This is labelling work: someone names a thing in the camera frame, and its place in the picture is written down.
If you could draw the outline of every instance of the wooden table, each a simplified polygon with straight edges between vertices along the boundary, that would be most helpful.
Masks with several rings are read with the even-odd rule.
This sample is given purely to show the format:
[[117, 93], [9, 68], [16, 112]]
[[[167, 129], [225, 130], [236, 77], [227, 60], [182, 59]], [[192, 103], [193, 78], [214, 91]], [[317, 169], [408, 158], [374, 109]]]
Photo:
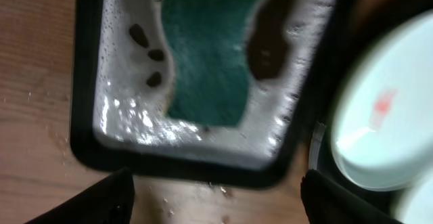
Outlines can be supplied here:
[[[383, 0], [361, 0], [358, 20]], [[23, 223], [107, 173], [68, 145], [75, 0], [0, 0], [0, 223]], [[136, 177], [131, 223], [308, 223], [301, 146], [286, 179], [262, 192]]]

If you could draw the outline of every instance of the green sponge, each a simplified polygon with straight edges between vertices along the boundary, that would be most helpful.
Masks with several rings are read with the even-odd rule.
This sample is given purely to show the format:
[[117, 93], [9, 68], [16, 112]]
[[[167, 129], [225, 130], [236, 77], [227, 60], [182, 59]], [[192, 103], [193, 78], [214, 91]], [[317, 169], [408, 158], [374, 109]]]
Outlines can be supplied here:
[[251, 79], [244, 44], [258, 0], [163, 0], [162, 26], [176, 64], [171, 118], [236, 126]]

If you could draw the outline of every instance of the wet wooden surface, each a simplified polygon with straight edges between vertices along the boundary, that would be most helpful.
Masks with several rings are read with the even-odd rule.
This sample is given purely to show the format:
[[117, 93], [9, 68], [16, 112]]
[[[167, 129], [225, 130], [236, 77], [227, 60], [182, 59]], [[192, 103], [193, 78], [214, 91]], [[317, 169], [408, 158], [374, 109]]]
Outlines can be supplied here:
[[[383, 0], [361, 0], [362, 20]], [[23, 223], [106, 176], [68, 146], [75, 0], [0, 0], [0, 223]], [[307, 223], [306, 149], [262, 192], [136, 177], [131, 223]]]

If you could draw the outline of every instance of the black object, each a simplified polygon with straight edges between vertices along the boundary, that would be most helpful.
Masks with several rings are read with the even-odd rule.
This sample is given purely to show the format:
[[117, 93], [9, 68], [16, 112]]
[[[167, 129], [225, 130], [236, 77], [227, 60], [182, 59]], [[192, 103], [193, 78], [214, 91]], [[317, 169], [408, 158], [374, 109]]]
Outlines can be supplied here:
[[[191, 179], [240, 187], [269, 187], [285, 176], [294, 150], [299, 142], [306, 141], [317, 119], [315, 113], [310, 113], [311, 100], [319, 101], [322, 94], [318, 93], [316, 96], [308, 92], [311, 87], [314, 88], [314, 83], [309, 86], [309, 89], [304, 89], [304, 92], [308, 93], [301, 93], [294, 117], [275, 162], [261, 171], [138, 154], [102, 146], [92, 131], [102, 2], [103, 0], [76, 1], [70, 145], [73, 154], [80, 162], [103, 171], [116, 171], [128, 167], [138, 175]], [[316, 61], [325, 64], [333, 58], [334, 53], [339, 51], [340, 37], [350, 23], [354, 2], [355, 0], [337, 0], [330, 23], [318, 47]]]
[[400, 223], [314, 170], [302, 179], [300, 194], [312, 224]]
[[121, 170], [27, 223], [128, 224], [134, 197], [133, 176]]
[[[344, 75], [348, 74], [356, 61], [369, 46], [382, 38], [388, 32], [410, 20], [411, 18], [433, 9], [433, 0], [389, 0], [378, 7], [367, 21], [360, 27], [359, 31], [350, 40], [346, 37], [346, 43], [341, 43], [341, 49], [334, 55], [328, 55], [329, 62], [313, 64], [311, 77], [306, 89], [310, 93], [310, 98], [323, 98], [319, 103], [311, 105], [310, 112], [315, 113], [320, 125], [331, 125], [332, 103], [337, 94], [337, 90], [344, 83]], [[396, 200], [399, 191], [393, 192], [373, 192], [362, 189], [351, 183], [338, 170], [332, 153], [329, 148], [329, 132], [326, 129], [323, 137], [313, 138], [311, 144], [312, 162], [315, 162], [314, 169], [318, 170], [323, 176], [332, 180], [333, 183], [347, 189], [360, 199], [370, 203], [372, 206], [381, 210], [385, 214], [390, 214], [392, 201]]]

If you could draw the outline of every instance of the round white object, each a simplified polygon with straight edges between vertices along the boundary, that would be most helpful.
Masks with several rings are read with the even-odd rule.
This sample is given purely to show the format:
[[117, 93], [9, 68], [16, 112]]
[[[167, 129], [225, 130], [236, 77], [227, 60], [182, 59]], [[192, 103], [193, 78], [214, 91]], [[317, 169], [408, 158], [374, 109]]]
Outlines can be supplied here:
[[433, 222], [433, 174], [406, 190], [398, 201], [394, 218], [405, 224]]
[[365, 189], [404, 187], [433, 160], [433, 12], [386, 35], [351, 75], [333, 118], [334, 160]]

